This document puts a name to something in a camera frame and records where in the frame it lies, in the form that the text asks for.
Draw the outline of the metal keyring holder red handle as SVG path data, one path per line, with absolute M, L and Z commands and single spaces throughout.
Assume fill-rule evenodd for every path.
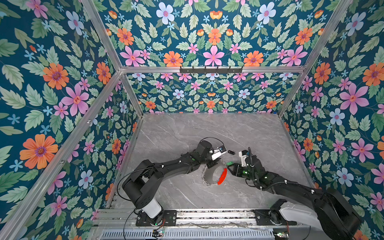
M 220 186 L 225 181 L 228 174 L 227 165 L 220 161 L 211 168 L 205 166 L 202 172 L 204 186 Z

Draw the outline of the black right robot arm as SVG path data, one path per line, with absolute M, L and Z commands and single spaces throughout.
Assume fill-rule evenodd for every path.
M 239 152 L 239 155 L 242 160 L 240 164 L 227 166 L 233 176 L 250 181 L 251 188 L 284 196 L 313 210 L 323 231 L 332 240 L 354 238 L 362 219 L 339 191 L 310 188 L 266 171 L 250 149 Z

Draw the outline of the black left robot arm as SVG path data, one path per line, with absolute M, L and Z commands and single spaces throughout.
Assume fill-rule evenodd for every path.
M 161 218 L 164 209 L 155 199 L 161 183 L 178 175 L 192 173 L 201 165 L 211 168 L 226 152 L 224 145 L 214 148 L 210 142 L 201 140 L 196 149 L 182 154 L 175 160 L 163 163 L 144 160 L 132 173 L 128 174 L 122 183 L 122 190 L 134 206 L 142 210 L 150 219 Z

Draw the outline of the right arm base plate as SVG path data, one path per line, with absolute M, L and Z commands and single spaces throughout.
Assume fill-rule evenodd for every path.
M 287 221 L 283 218 L 279 211 L 272 211 L 270 209 L 252 210 L 255 214 L 256 222 L 259 226 L 296 226 L 298 223 L 294 221 Z

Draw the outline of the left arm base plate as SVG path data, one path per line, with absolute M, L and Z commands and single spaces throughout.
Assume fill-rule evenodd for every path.
M 174 227 L 176 225 L 177 213 L 176 210 L 162 210 L 152 219 L 143 210 L 140 210 L 136 220 L 136 227 Z

